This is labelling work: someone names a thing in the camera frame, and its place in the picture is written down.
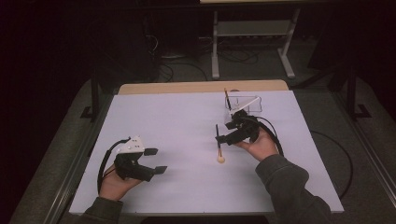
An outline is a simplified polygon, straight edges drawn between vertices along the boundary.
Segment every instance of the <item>sleeve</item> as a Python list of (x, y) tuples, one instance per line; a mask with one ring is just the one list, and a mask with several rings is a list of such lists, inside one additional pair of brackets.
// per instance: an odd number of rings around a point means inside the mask
[(90, 208), (77, 220), (76, 224), (101, 223), (117, 224), (119, 221), (123, 203), (97, 197)]
[(273, 155), (259, 163), (256, 173), (271, 195), (279, 224), (331, 223), (329, 205), (305, 189), (305, 169)]

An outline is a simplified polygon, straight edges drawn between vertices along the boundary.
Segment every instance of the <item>white desk leg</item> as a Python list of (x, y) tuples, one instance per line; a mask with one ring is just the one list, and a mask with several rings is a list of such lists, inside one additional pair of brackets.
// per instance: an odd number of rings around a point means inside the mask
[(213, 21), (212, 78), (215, 80), (220, 78), (219, 60), (218, 60), (218, 12), (217, 11), (215, 11), (214, 21)]
[(297, 19), (298, 19), (299, 14), (300, 14), (300, 9), (299, 8), (295, 9), (293, 18), (291, 19), (291, 22), (289, 25), (288, 33), (286, 35), (285, 45), (283, 46), (282, 49), (277, 50), (279, 57), (280, 57), (280, 61), (282, 62), (283, 67), (285, 68), (286, 75), (288, 76), (288, 78), (295, 78), (295, 75), (294, 75), (293, 69), (291, 68), (291, 65), (289, 63), (287, 54), (288, 54), (290, 41), (293, 38), (293, 33), (294, 33), (294, 29), (297, 24)]

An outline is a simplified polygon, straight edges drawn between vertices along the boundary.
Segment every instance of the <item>hand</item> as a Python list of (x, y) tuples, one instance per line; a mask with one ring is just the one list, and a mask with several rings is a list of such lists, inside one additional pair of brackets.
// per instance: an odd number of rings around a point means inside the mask
[(259, 129), (259, 137), (254, 143), (239, 142), (235, 144), (250, 153), (256, 160), (263, 161), (265, 158), (279, 154), (274, 141), (264, 129)]
[(142, 180), (121, 179), (116, 173), (115, 165), (111, 165), (105, 171), (105, 177), (100, 188), (99, 197), (113, 201), (119, 201), (134, 186), (140, 184)]

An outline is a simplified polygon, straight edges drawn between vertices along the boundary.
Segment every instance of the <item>person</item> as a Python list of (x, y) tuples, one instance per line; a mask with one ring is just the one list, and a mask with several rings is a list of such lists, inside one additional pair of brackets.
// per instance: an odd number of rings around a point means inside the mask
[[(265, 130), (260, 128), (259, 137), (255, 142), (239, 142), (235, 145), (259, 161), (256, 173), (271, 195), (277, 223), (331, 223), (329, 205), (305, 189), (308, 172), (280, 156), (274, 141)], [(141, 181), (122, 180), (113, 171), (113, 166), (105, 172), (99, 197), (92, 207), (79, 217), (77, 223), (118, 222), (122, 208), (120, 199)]]

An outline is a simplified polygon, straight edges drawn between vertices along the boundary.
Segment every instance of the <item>white board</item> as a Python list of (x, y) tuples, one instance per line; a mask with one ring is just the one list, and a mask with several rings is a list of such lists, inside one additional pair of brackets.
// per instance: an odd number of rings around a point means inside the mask
[[(230, 92), (262, 98), (261, 116), (276, 128), (285, 157), (305, 168), (306, 188), (333, 212), (344, 211), (292, 91)], [(84, 213), (97, 197), (96, 177), (106, 151), (117, 141), (140, 135), (156, 156), (142, 157), (148, 167), (168, 166), (130, 190), (124, 213), (141, 216), (255, 214), (272, 212), (270, 196), (255, 173), (258, 162), (244, 149), (222, 144), (226, 162), (217, 162), (216, 124), (224, 126), (224, 92), (117, 95), (78, 187), (70, 212)], [(114, 161), (116, 149), (107, 167)]]

